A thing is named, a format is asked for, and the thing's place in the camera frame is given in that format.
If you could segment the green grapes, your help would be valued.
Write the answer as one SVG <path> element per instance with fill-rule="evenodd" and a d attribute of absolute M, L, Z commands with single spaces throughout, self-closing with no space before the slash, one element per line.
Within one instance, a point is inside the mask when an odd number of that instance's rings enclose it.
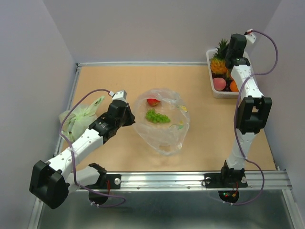
<path fill-rule="evenodd" d="M 154 124 L 170 123 L 170 118 L 164 114 L 157 113 L 155 109 L 150 109 L 146 112 L 145 118 L 147 121 Z"/>

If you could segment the aluminium front rail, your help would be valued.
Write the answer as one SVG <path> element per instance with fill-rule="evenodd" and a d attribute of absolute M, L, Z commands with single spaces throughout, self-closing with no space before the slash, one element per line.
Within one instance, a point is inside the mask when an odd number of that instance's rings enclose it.
<path fill-rule="evenodd" d="M 247 171 L 246 188 L 206 188 L 204 175 L 208 172 L 109 172 L 122 175 L 120 191 L 180 191 L 180 190 L 276 190 L 291 189 L 285 171 Z"/>

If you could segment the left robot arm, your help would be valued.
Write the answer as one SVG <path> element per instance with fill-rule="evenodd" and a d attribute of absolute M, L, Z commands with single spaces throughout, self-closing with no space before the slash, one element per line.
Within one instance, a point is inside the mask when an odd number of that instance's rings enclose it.
<path fill-rule="evenodd" d="M 51 209 L 59 207 L 78 188 L 108 188 L 107 171 L 96 163 L 89 164 L 74 177 L 74 169 L 86 156 L 116 135 L 122 126 L 134 124 L 135 117 L 124 99 L 114 99 L 108 111 L 98 117 L 85 132 L 61 154 L 38 161 L 32 169 L 29 191 Z"/>

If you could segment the clear plastic fruit bag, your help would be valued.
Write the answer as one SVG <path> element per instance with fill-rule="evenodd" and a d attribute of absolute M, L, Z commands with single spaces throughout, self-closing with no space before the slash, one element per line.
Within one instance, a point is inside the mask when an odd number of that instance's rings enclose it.
<path fill-rule="evenodd" d="M 153 98 L 160 103 L 151 107 L 146 99 Z M 154 124 L 146 120 L 146 112 L 155 109 L 170 118 L 170 123 Z M 190 127 L 190 115 L 180 94 L 167 88 L 153 88 L 141 94 L 133 106 L 135 131 L 158 153 L 169 156 L 181 151 Z"/>

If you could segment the small pineapple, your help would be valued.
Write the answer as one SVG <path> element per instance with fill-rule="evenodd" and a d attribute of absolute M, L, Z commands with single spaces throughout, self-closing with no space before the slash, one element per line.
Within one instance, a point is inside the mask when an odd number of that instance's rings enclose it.
<path fill-rule="evenodd" d="M 225 56 L 228 48 L 228 40 L 221 39 L 216 47 L 216 53 L 210 61 L 210 68 L 214 74 L 225 74 L 227 68 L 225 66 Z"/>

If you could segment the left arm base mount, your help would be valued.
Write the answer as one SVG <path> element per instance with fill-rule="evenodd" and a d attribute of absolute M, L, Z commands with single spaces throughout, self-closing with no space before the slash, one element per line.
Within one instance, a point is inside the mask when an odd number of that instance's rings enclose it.
<path fill-rule="evenodd" d="M 122 175 L 118 173 L 99 174 L 93 181 L 89 181 L 87 185 L 83 186 L 90 189 L 120 189 Z"/>

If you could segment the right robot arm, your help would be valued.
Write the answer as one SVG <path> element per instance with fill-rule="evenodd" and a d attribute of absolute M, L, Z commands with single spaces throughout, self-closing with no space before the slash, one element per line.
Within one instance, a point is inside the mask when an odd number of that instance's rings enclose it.
<path fill-rule="evenodd" d="M 219 175 L 225 187 L 246 185 L 244 164 L 253 140 L 266 125 L 272 106 L 272 99 L 259 90 L 250 61 L 244 56 L 247 42 L 254 41 L 248 35 L 232 34 L 225 56 L 225 66 L 239 91 L 234 114 L 235 142 Z"/>

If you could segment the orange fruit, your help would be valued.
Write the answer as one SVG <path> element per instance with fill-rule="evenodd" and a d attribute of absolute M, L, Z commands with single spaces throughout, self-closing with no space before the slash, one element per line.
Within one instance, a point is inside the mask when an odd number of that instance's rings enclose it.
<path fill-rule="evenodd" d="M 229 87 L 230 87 L 231 92 L 239 92 L 239 89 L 238 89 L 235 81 L 231 81 Z"/>

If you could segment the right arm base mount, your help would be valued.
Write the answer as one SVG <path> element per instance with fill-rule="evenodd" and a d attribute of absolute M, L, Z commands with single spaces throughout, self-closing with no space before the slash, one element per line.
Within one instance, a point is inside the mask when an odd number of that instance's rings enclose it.
<path fill-rule="evenodd" d="M 221 172 L 207 173 L 204 175 L 206 188 L 246 188 L 248 184 L 246 181 L 242 182 L 245 178 L 244 173 L 224 175 Z"/>

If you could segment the white plastic basket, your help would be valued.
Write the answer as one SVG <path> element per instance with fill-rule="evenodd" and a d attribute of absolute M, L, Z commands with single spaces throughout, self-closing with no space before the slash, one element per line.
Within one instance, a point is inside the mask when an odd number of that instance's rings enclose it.
<path fill-rule="evenodd" d="M 208 65 L 209 78 L 210 78 L 210 84 L 211 84 L 211 88 L 212 88 L 212 92 L 213 92 L 213 97 L 214 98 L 237 98 L 238 92 L 217 91 L 214 88 L 212 71 L 210 68 L 210 62 L 211 62 L 213 55 L 216 53 L 216 51 L 217 51 L 216 49 L 209 49 L 206 51 L 207 65 Z"/>

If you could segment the pink peach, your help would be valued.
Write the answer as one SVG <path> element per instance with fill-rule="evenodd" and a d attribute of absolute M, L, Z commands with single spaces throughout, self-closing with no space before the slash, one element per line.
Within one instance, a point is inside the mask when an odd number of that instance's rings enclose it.
<path fill-rule="evenodd" d="M 213 85 L 215 90 L 223 91 L 226 88 L 226 80 L 221 77 L 213 78 Z"/>

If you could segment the red apple in bag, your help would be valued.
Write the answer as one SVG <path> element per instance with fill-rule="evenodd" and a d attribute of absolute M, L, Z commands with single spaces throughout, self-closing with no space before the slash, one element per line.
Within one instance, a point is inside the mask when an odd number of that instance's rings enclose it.
<path fill-rule="evenodd" d="M 155 107 L 160 103 L 159 100 L 153 99 L 153 98 L 146 99 L 146 101 L 147 101 L 147 104 L 151 107 Z"/>

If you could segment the green plastic bag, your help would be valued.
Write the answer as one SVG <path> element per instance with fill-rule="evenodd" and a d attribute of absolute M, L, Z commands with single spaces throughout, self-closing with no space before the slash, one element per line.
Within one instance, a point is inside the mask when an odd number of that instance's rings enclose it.
<path fill-rule="evenodd" d="M 62 127 L 62 134 L 70 142 L 77 140 L 97 119 L 96 111 L 104 101 L 104 96 L 96 99 L 91 105 L 80 104 L 68 116 Z"/>

